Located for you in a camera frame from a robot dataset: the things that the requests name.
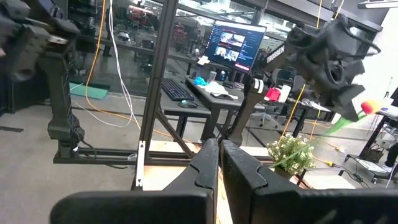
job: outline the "cable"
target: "cable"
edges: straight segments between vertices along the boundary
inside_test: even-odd
[[[94,151],[94,157],[90,157],[89,155],[85,155],[86,157],[81,157],[79,154],[77,154],[77,156],[79,158],[82,158],[82,159],[96,159],[97,158],[97,150],[96,150],[96,148],[94,148],[91,144],[88,144],[85,140],[81,140],[81,142],[83,144],[85,144],[86,146],[88,146],[92,151]],[[108,167],[115,168],[115,169],[127,169],[128,168],[128,166],[119,167],[119,166],[108,165],[108,164],[105,164],[105,165],[108,166]]]
[[[110,114],[110,115],[113,115],[113,116],[118,116],[118,117],[120,117],[120,118],[126,119],[126,117],[121,116],[121,115],[119,115],[119,114],[114,114],[114,113],[110,113],[110,112],[107,112],[107,111],[103,111],[103,110],[101,110],[101,109],[98,109],[96,106],[94,106],[94,105],[91,103],[91,101],[90,101],[89,98],[88,98],[88,84],[89,84],[90,79],[91,79],[91,76],[92,76],[92,74],[93,74],[94,67],[95,67],[95,64],[96,64],[96,61],[97,61],[97,58],[98,58],[98,53],[99,53],[99,51],[100,51],[100,43],[101,43],[101,37],[102,37],[102,31],[103,31],[103,25],[104,25],[105,7],[106,7],[106,1],[103,1],[103,9],[102,9],[102,16],[101,16],[101,24],[100,24],[100,26],[99,26],[99,38],[98,38],[98,41],[97,41],[97,49],[96,49],[96,52],[95,52],[93,64],[91,65],[90,73],[89,73],[89,75],[88,75],[88,79],[87,79],[87,83],[86,83],[85,96],[86,96],[86,101],[87,101],[87,103],[88,103],[92,108],[94,108],[96,111],[99,111],[99,112],[105,113],[105,114]],[[111,11],[112,11],[112,7],[110,7],[110,10],[109,10],[109,22],[110,22],[110,24],[112,24],[112,22],[113,22],[113,19],[112,19],[112,16],[111,16]],[[112,40],[113,40],[113,43],[114,43],[114,49],[115,49],[115,53],[116,53],[116,58],[118,58],[117,48],[115,48],[116,43],[114,42],[114,36],[113,36],[113,33],[112,33],[112,32],[111,32],[111,36],[112,36]],[[119,66],[118,64],[119,64],[119,63],[117,62],[118,73],[119,73],[119,72],[120,72],[120,66]],[[131,122],[131,118],[134,117],[135,123],[138,125],[139,129],[141,130],[141,127],[140,127],[140,125],[139,125],[139,123],[138,123],[136,117],[134,116],[134,113],[132,112],[131,98],[129,97],[129,99],[128,99],[127,96],[126,96],[126,92],[125,92],[126,90],[125,90],[124,84],[122,84],[122,89],[123,89],[124,96],[126,97],[127,104],[129,105],[129,108],[131,109],[131,117],[128,118],[129,121],[127,122],[127,124],[126,124],[125,126],[127,126],[127,125]]]
[[[304,123],[314,124],[314,122],[312,122],[312,121],[304,121]],[[320,123],[316,123],[315,125],[319,126],[319,127],[330,128],[330,126],[326,126],[326,125],[323,125],[323,124],[320,124]]]
[[[226,121],[228,121],[229,119],[231,119],[232,116],[236,115],[237,112],[239,112],[239,110],[235,111],[233,114],[231,114],[229,117],[227,117],[227,118],[226,118]],[[223,133],[223,132],[225,131],[225,128],[229,128],[229,127],[226,127],[226,125],[224,125],[223,128],[221,128],[221,130],[219,131],[219,133],[218,133],[216,139],[218,139],[218,137],[220,136],[220,134]]]
[[[312,156],[314,159],[316,159],[316,160],[318,160],[318,161],[320,161],[320,162],[323,162],[323,163],[325,163],[326,165],[328,165],[328,166],[330,166],[330,164],[332,164],[332,162],[330,162],[330,161],[324,161],[324,160],[321,160],[321,159],[319,159],[319,158],[317,158],[317,157],[315,157],[314,155]]]
[[[102,122],[102,123],[104,123],[104,124],[108,124],[108,125],[111,125],[111,126],[116,126],[116,127],[118,127],[116,124],[107,123],[107,122],[105,122],[105,121],[99,119],[99,118],[98,118],[97,116],[95,116],[91,111],[89,111],[88,109],[84,108],[82,105],[78,104],[76,101],[72,100],[72,102],[74,102],[76,105],[78,105],[81,109],[87,111],[89,114],[91,114],[91,115],[92,115],[95,119],[97,119],[98,121],[100,121],[100,122]],[[129,119],[129,118],[126,117],[126,116],[120,116],[120,117],[122,117],[123,119]],[[154,129],[154,132],[155,132],[155,133],[158,133],[158,134],[161,134],[161,135],[163,135],[163,136],[167,136],[167,137],[173,138],[171,135],[169,135],[169,134],[167,134],[167,133],[163,133],[162,131],[158,131],[158,130],[155,130],[155,129]],[[192,143],[192,142],[190,142],[189,140],[186,140],[186,139],[182,139],[182,140],[184,140],[184,141],[187,142],[187,143]]]
[[[356,173],[357,168],[358,168],[358,163],[356,163],[355,174],[353,174],[351,171],[349,171],[347,168],[345,168],[345,167],[343,167],[343,166],[339,166],[339,165],[337,165],[337,164],[333,164],[333,166],[344,169],[344,170],[347,172],[348,176],[349,176],[351,179],[353,179],[353,180],[355,180],[357,183],[361,184],[362,187],[364,187],[364,188],[367,187],[367,188],[370,189],[369,185],[363,181],[363,178],[362,178],[360,175],[358,175],[358,174]]]
[[[101,110],[101,109],[98,109],[96,106],[94,106],[94,105],[91,104],[91,102],[89,101],[89,99],[88,99],[88,97],[87,97],[88,83],[90,82],[91,76],[92,76],[92,74],[93,74],[94,66],[95,66],[96,60],[97,60],[97,58],[98,58],[98,53],[99,53],[99,51],[100,51],[101,36],[102,36],[102,30],[103,30],[103,24],[104,24],[105,7],[106,7],[106,1],[103,1],[103,10],[102,10],[102,16],[101,16],[101,24],[100,24],[100,27],[99,27],[99,38],[98,38],[98,41],[97,41],[97,49],[96,49],[96,52],[95,52],[93,64],[91,65],[91,70],[90,70],[90,73],[89,73],[89,75],[88,75],[87,84],[86,84],[86,94],[85,94],[85,95],[86,95],[86,100],[87,100],[88,104],[89,104],[93,109],[95,109],[96,111],[98,111],[98,112],[100,112],[100,113],[109,114],[109,115],[117,116],[117,117],[119,117],[119,118],[123,118],[123,119],[128,119],[128,120],[130,120],[130,118],[128,118],[128,117],[126,117],[126,116],[123,116],[123,115],[120,115],[120,114],[115,114],[115,113],[110,113],[110,112],[107,112],[107,111],[103,111],[103,110]],[[138,121],[137,121],[136,119],[135,119],[135,121],[133,121],[133,122],[135,122],[135,123],[140,127],[140,124],[138,123]],[[153,132],[156,132],[156,133],[159,133],[159,134],[161,134],[161,135],[164,135],[164,136],[167,136],[167,137],[172,138],[171,135],[166,134],[166,133],[163,133],[162,131],[158,131],[158,130],[156,130],[156,129],[154,129]],[[187,143],[191,143],[189,140],[186,140],[186,139],[183,139],[183,140],[184,140],[185,142],[187,142]]]
[[[187,72],[187,70],[185,69],[185,68],[183,68],[182,66],[181,66],[181,64],[177,61],[177,60],[175,60],[175,59],[173,59],[174,60],[174,62],[177,64],[177,65],[179,65],[179,67],[182,69],[182,70],[184,70],[185,72]]]
[[[390,181],[391,181],[391,179],[392,179],[392,173],[393,173],[393,171],[396,169],[397,164],[398,164],[398,163],[396,163],[396,164],[394,165],[394,167],[392,168],[392,170],[391,170],[391,172],[390,172],[390,179],[389,179],[388,182],[387,182],[386,189],[388,188],[388,185],[390,184]]]
[[[109,7],[109,29],[111,31],[111,38],[112,38],[113,48],[114,48],[114,52],[115,52],[115,55],[116,55],[116,68],[118,70],[118,75],[119,75],[119,78],[120,78],[120,84],[122,86],[124,97],[126,99],[127,105],[129,106],[131,115],[134,117],[134,120],[137,123],[138,129],[141,130],[141,127],[138,125],[137,118],[134,115],[134,112],[132,110],[132,102],[131,102],[130,93],[129,93],[128,89],[126,88],[126,86],[125,86],[125,84],[123,82],[122,76],[121,76],[118,46],[116,46],[116,43],[115,43],[115,40],[114,40],[114,33],[113,33],[113,0],[111,0],[111,5]]]
[[[317,125],[317,121],[318,121],[318,118],[319,118],[320,115],[321,115],[321,110],[318,110],[317,118],[315,118],[315,121],[314,121],[313,126],[312,126],[312,131],[311,131],[311,135],[310,135],[310,142],[312,140],[312,135],[313,135],[313,132],[315,130],[315,125]]]
[[[337,18],[338,14],[340,13],[341,7],[343,7],[343,4],[344,4],[344,0],[341,1],[341,4],[340,4],[340,6],[339,6],[338,9],[337,9],[337,12],[336,12],[336,15],[335,15],[335,18],[334,18],[334,19]]]
[[[317,29],[319,28],[319,18],[321,17],[322,0],[319,2],[318,18],[317,18]]]
[[[280,138],[279,138],[279,142],[280,142],[280,140],[282,139],[282,137],[285,135],[285,132],[286,132],[286,130],[287,130],[287,127],[289,126],[290,121],[292,120],[294,111],[296,110],[297,104],[299,103],[299,99],[301,98],[301,95],[303,94],[304,88],[305,88],[305,84],[303,85],[303,88],[301,89],[301,92],[300,92],[300,94],[298,95],[298,98],[297,98],[297,100],[296,100],[296,103],[295,103],[294,106],[293,106],[293,110],[292,110],[292,112],[291,112],[291,114],[290,114],[289,120],[287,120],[287,124],[286,124],[286,126],[285,126],[284,132],[282,133],[282,135],[281,135]]]
[[[69,91],[72,91],[72,90],[74,90],[74,89],[78,88],[79,86],[82,86],[83,84],[84,84],[84,83],[81,83],[81,84],[79,84],[79,85],[77,85],[77,86],[74,86],[74,87],[70,88],[70,90],[69,90]]]

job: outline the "computer monitor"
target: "computer monitor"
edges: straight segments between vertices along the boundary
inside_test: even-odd
[[[249,73],[265,32],[265,27],[216,21],[205,56],[210,61]]]

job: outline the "concrete floor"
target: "concrete floor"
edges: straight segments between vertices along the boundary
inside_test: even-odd
[[[73,97],[82,106],[87,106],[82,97]],[[103,101],[93,101],[101,109],[127,112],[123,99],[119,95],[110,95]],[[144,99],[133,100],[134,112],[142,115]],[[86,130],[86,140],[94,147],[115,147],[122,149],[136,149],[139,130],[135,124],[126,128],[114,128],[95,120],[89,113],[75,110],[74,113],[80,119],[81,125]],[[124,124],[119,118],[95,113],[99,118],[110,123]],[[222,113],[219,123],[225,119],[226,112]],[[132,175],[129,170],[116,170],[106,166],[89,165],[58,165],[52,164],[52,158],[57,148],[57,142],[51,141],[47,134],[47,123],[52,114],[48,106],[32,106],[16,114],[5,114],[0,119],[0,125],[13,128],[23,128],[23,132],[14,133],[0,131],[0,223],[46,223],[49,211],[62,197],[85,190],[128,190],[131,185]],[[198,122],[189,122],[184,138],[192,142],[198,140],[203,130],[204,119],[194,119]],[[176,127],[177,122],[170,123]],[[265,131],[258,128],[258,119],[248,122],[253,127],[253,133],[263,142],[272,142],[278,139],[275,131]],[[312,125],[307,123],[304,132],[311,130]],[[165,131],[156,122],[155,129]],[[324,133],[326,128],[319,127],[317,134]],[[347,137],[347,133],[357,133],[356,137],[366,139],[365,131],[346,129],[341,136]],[[243,145],[261,146],[251,134],[243,132]],[[155,140],[170,140],[167,136],[154,134]],[[338,138],[324,138],[324,140],[344,146],[351,154],[359,154],[365,144],[363,140]],[[337,164],[343,162],[331,152],[331,147],[324,143],[315,145],[314,155],[324,160],[331,160]],[[318,167],[325,166],[315,161]],[[345,165],[347,169],[355,171],[353,161]],[[385,180],[377,184],[369,182],[371,176],[361,167],[358,174],[372,188],[384,188]],[[353,185],[360,188],[358,183],[344,175]]]

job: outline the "wooden table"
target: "wooden table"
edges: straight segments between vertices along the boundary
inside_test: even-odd
[[[194,144],[187,144],[187,146],[193,152],[200,150],[200,146]],[[252,156],[268,156],[267,149],[263,147],[241,146],[241,149]],[[158,152],[183,152],[176,142],[167,141],[151,141],[149,150]],[[145,166],[144,190],[163,190],[184,169],[185,167]],[[292,177],[290,181],[297,183],[297,178]],[[347,180],[338,175],[306,175],[303,181],[314,189],[355,189]],[[218,175],[217,196],[217,223],[232,223],[221,171],[219,171]]]

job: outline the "white cable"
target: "white cable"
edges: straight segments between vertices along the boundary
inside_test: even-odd
[[[126,126],[120,126],[120,125],[117,125],[117,124],[111,124],[111,123],[108,123],[106,121],[103,121],[103,120],[99,119],[97,116],[95,116],[91,111],[86,109],[84,106],[82,106],[79,103],[77,103],[75,100],[72,100],[72,102],[74,102],[76,105],[78,105],[81,109],[83,109],[86,112],[88,112],[89,114],[91,114],[95,119],[97,119],[101,123],[104,123],[104,124],[107,124],[107,125],[110,125],[110,126],[114,126],[114,127],[117,127],[117,128],[125,128],[126,127]]]
[[[396,169],[397,164],[398,164],[398,163],[396,163],[396,164],[394,165],[394,167],[392,168],[392,170],[391,170],[391,172],[390,172],[390,179],[389,179],[388,182],[387,182],[386,189],[388,188],[388,185],[390,184],[390,181],[391,181],[391,179],[392,179],[392,173],[393,173],[393,171]]]
[[[132,110],[132,102],[131,102],[130,93],[127,90],[127,88],[126,88],[126,86],[125,86],[125,84],[123,82],[121,71],[120,71],[118,47],[116,46],[116,43],[115,43],[115,40],[114,40],[114,34],[113,34],[113,0],[110,0],[110,7],[109,7],[109,29],[111,31],[112,43],[113,43],[113,48],[114,48],[114,52],[115,52],[115,56],[116,56],[116,68],[118,70],[118,75],[119,75],[119,78],[120,78],[120,84],[122,86],[122,90],[123,90],[124,97],[126,99],[127,105],[129,106],[129,109],[130,109],[130,112],[131,112],[128,124],[131,122],[131,117],[133,117],[134,120],[136,121],[138,129],[141,130],[141,127],[139,126],[137,118],[134,115],[134,112]]]
[[[77,85],[77,86],[74,86],[74,87],[70,88],[69,91],[72,91],[73,89],[78,88],[79,86],[81,86],[81,85],[83,85],[83,84],[84,84],[84,83],[81,83],[81,84],[79,84],[79,85]]]

